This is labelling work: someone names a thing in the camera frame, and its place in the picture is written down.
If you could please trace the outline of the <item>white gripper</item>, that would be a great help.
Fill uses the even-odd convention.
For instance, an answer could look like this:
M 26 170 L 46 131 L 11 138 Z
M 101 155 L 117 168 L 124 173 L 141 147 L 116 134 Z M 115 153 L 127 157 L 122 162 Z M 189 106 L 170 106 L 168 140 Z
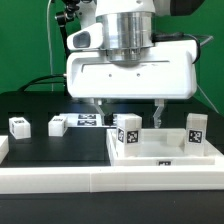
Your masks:
M 67 38 L 67 88 L 74 98 L 94 98 L 105 125 L 103 98 L 156 99 L 154 127 L 161 126 L 164 99 L 188 99 L 197 89 L 194 40 L 157 42 L 138 61 L 111 62 L 103 43 L 103 26 L 95 23 Z

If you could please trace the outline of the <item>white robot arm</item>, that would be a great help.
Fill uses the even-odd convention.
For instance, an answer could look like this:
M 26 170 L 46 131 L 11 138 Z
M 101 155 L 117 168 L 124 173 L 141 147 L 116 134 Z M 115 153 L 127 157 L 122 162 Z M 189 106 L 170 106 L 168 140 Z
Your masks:
M 67 89 L 74 98 L 153 99 L 154 126 L 168 99 L 197 89 L 197 37 L 156 34 L 152 18 L 190 15 L 204 0 L 94 0 L 80 5 L 82 29 L 67 38 Z

